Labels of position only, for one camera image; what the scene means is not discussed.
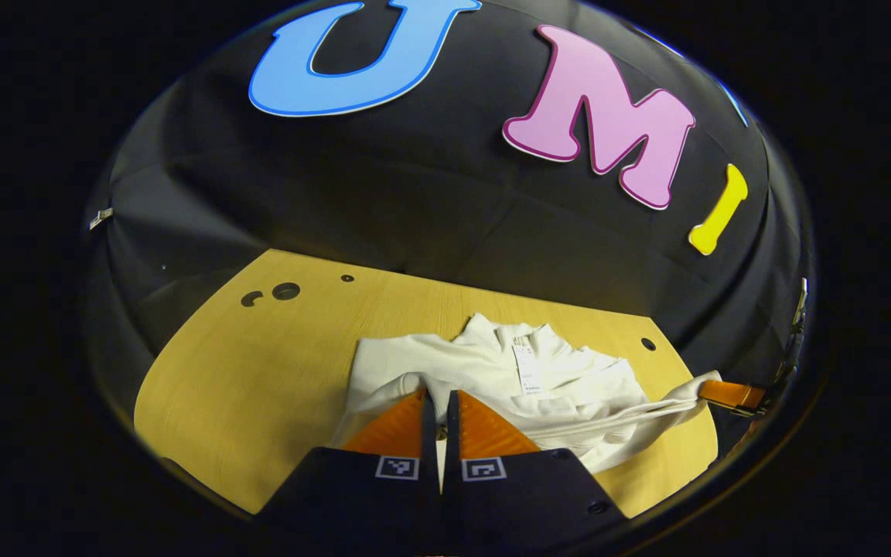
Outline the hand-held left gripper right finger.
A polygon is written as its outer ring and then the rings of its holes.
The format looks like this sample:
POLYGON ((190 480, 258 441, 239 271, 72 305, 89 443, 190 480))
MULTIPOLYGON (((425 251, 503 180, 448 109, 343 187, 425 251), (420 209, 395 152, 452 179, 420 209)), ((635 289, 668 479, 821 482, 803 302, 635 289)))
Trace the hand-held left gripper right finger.
POLYGON ((450 392, 443 532, 453 542, 573 542, 626 521, 580 459, 542 450, 465 391, 450 392))

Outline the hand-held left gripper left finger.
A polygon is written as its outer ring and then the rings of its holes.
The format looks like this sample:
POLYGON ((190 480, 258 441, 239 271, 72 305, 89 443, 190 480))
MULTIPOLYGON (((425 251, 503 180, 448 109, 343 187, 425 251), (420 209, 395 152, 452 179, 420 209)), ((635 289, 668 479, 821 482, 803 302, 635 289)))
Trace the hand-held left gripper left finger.
POLYGON ((417 542, 438 517, 435 403, 421 388, 342 446, 307 452, 257 514, 270 542, 417 542))

